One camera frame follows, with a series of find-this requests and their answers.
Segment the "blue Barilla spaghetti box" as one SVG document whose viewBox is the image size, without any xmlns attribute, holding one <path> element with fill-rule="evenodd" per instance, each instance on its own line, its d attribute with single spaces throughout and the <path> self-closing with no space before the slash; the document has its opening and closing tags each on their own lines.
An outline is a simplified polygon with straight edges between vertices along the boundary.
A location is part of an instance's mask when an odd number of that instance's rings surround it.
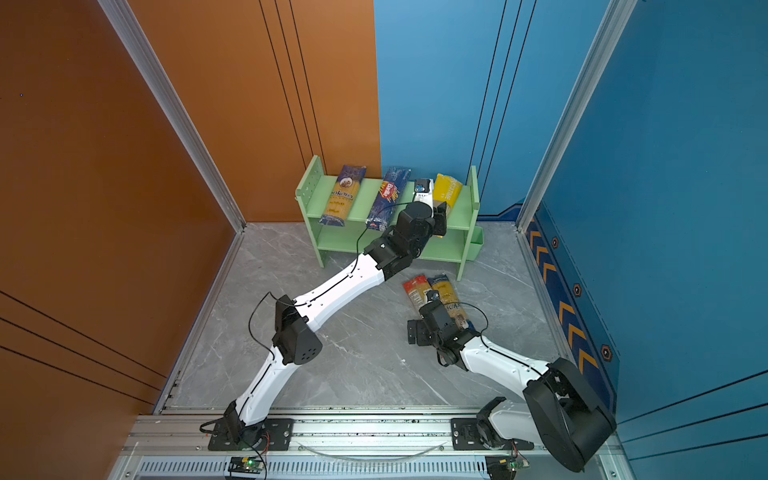
<svg viewBox="0 0 768 480">
<path fill-rule="evenodd" d="M 405 167 L 388 168 L 366 219 L 369 230 L 383 232 L 389 226 L 411 172 Z"/>
</svg>

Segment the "Ankara spaghetti bag blue yellow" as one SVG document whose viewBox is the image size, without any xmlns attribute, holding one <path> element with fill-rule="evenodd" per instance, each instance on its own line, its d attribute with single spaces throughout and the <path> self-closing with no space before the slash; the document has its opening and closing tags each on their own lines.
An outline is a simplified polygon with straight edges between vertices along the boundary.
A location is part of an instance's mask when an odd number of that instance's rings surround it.
<svg viewBox="0 0 768 480">
<path fill-rule="evenodd" d="M 366 166 L 344 165 L 337 176 L 319 223 L 344 227 L 367 171 Z"/>
</svg>

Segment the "red spaghetti bag white label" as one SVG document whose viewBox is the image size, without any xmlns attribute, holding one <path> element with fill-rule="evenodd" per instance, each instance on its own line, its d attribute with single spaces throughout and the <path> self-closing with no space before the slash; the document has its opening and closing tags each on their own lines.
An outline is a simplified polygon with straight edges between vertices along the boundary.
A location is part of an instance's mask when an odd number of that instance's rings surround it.
<svg viewBox="0 0 768 480">
<path fill-rule="evenodd" d="M 432 286 L 430 280 L 425 275 L 418 275 L 406 281 L 403 284 L 403 288 L 417 313 L 427 303 L 439 298 L 438 291 Z"/>
</svg>

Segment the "yellow Pastatime spaghetti bag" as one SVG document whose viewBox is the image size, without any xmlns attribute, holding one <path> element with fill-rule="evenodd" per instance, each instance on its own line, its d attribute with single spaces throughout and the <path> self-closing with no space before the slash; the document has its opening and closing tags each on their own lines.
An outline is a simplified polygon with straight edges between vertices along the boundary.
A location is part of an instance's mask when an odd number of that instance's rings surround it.
<svg viewBox="0 0 768 480">
<path fill-rule="evenodd" d="M 435 236 L 443 237 L 447 233 L 448 217 L 450 216 L 462 189 L 463 184 L 459 180 L 444 174 L 437 175 L 433 188 Z"/>
</svg>

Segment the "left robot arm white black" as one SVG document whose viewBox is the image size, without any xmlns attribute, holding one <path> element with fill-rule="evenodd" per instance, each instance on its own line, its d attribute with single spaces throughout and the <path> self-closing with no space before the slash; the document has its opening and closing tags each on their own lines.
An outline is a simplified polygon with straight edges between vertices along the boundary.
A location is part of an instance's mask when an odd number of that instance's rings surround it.
<svg viewBox="0 0 768 480">
<path fill-rule="evenodd" d="M 386 282 L 419 258 L 433 236 L 447 232 L 445 202 L 434 207 L 426 198 L 408 202 L 395 224 L 371 241 L 334 277 L 292 299 L 275 300 L 275 333 L 269 355 L 246 390 L 225 409 L 229 441 L 264 422 L 295 370 L 316 358 L 323 344 L 317 332 L 336 312 L 366 291 Z"/>
</svg>

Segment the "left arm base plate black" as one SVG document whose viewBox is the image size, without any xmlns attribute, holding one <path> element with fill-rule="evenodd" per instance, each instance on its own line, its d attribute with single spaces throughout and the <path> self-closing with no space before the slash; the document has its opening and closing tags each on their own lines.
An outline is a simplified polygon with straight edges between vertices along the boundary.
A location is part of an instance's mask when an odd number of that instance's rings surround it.
<svg viewBox="0 0 768 480">
<path fill-rule="evenodd" d="M 202 433 L 208 435 L 209 451 L 252 451 L 282 452 L 290 446 L 294 429 L 292 418 L 267 418 L 264 422 L 244 427 L 240 440 L 235 441 L 224 418 L 218 418 L 201 425 Z"/>
</svg>

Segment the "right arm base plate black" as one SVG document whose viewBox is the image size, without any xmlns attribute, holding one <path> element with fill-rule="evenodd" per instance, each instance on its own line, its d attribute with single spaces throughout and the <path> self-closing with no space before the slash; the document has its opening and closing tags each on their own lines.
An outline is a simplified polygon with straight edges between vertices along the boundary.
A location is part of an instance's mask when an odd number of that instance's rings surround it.
<svg viewBox="0 0 768 480">
<path fill-rule="evenodd" d="M 457 451 L 511 450 L 531 451 L 535 445 L 522 439 L 504 439 L 488 421 L 477 418 L 453 418 L 450 420 L 452 446 Z"/>
</svg>

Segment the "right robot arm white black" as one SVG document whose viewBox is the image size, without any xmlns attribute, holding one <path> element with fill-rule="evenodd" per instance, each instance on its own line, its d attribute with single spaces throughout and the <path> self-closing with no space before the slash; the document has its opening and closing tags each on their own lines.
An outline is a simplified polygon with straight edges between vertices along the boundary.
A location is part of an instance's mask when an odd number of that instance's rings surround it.
<svg viewBox="0 0 768 480">
<path fill-rule="evenodd" d="M 432 346 L 438 364 L 479 374 L 521 397 L 498 396 L 453 425 L 458 449 L 509 450 L 543 446 L 563 467 L 579 472 L 616 430 L 614 415 L 571 361 L 535 360 L 507 350 L 471 327 L 460 328 L 434 299 L 407 322 L 408 342 Z"/>
</svg>

